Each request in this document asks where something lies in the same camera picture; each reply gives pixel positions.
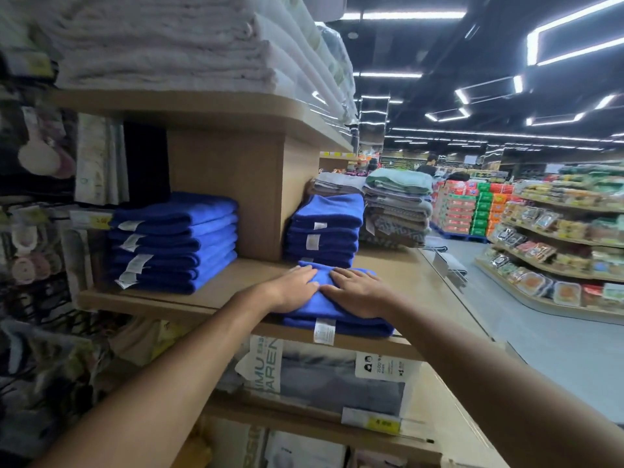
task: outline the gray floor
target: gray floor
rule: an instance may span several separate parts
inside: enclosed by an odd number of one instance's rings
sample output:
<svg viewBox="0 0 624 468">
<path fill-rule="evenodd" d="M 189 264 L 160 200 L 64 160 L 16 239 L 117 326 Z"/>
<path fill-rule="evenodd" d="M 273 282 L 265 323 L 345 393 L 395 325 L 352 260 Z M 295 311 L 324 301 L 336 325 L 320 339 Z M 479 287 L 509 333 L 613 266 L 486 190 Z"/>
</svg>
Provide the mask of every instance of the gray floor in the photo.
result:
<svg viewBox="0 0 624 468">
<path fill-rule="evenodd" d="M 497 338 L 527 363 L 595 407 L 624 422 L 624 325 L 544 314 L 515 300 L 473 264 L 486 244 L 446 240 L 467 269 L 464 295 Z"/>
</svg>

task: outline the pallet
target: pallet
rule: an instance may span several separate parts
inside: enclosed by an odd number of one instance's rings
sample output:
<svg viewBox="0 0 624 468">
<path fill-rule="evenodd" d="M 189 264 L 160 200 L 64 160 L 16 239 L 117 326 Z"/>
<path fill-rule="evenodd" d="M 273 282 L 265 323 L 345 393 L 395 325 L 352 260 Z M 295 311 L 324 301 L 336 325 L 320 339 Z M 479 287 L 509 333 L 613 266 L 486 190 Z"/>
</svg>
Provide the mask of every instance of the pallet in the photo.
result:
<svg viewBox="0 0 624 468">
<path fill-rule="evenodd" d="M 437 226 L 435 223 L 430 223 L 429 226 L 432 227 L 434 230 L 436 230 L 438 234 L 442 236 L 445 240 L 453 239 L 453 240 L 461 240 L 461 241 L 476 241 L 478 243 L 485 243 L 485 244 L 489 243 L 487 236 L 464 235 L 462 233 L 449 233 L 447 231 L 442 230 L 442 228 Z"/>
</svg>

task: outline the forearm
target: forearm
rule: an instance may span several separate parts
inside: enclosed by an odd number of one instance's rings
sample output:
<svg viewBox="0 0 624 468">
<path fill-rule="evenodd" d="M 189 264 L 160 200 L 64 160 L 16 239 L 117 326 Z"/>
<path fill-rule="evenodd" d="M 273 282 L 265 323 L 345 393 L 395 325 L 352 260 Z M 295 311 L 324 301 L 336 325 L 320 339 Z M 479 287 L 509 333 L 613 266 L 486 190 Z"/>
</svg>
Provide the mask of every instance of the forearm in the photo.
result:
<svg viewBox="0 0 624 468">
<path fill-rule="evenodd" d="M 624 432 L 455 322 L 388 300 L 387 319 L 424 356 L 512 468 L 624 466 Z"/>
<path fill-rule="evenodd" d="M 33 466 L 168 468 L 228 362 L 267 311 L 258 299 L 234 297 L 91 410 Z"/>
</svg>

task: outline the hand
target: hand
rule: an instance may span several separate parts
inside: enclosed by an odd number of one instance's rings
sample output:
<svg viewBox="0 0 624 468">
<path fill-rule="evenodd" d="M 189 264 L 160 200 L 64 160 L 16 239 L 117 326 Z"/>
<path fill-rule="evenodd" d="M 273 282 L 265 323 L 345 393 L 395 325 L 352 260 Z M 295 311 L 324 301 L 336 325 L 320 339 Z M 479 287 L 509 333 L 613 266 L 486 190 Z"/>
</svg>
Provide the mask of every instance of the hand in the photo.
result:
<svg viewBox="0 0 624 468">
<path fill-rule="evenodd" d="M 361 318 L 384 316 L 384 309 L 393 297 L 392 290 L 372 273 L 356 269 L 334 268 L 330 272 L 336 286 L 325 284 L 321 292 L 328 299 Z"/>
<path fill-rule="evenodd" d="M 268 299 L 269 312 L 288 313 L 302 307 L 318 290 L 318 283 L 311 283 L 318 269 L 312 266 L 296 266 L 283 275 L 258 284 L 263 298 Z"/>
</svg>

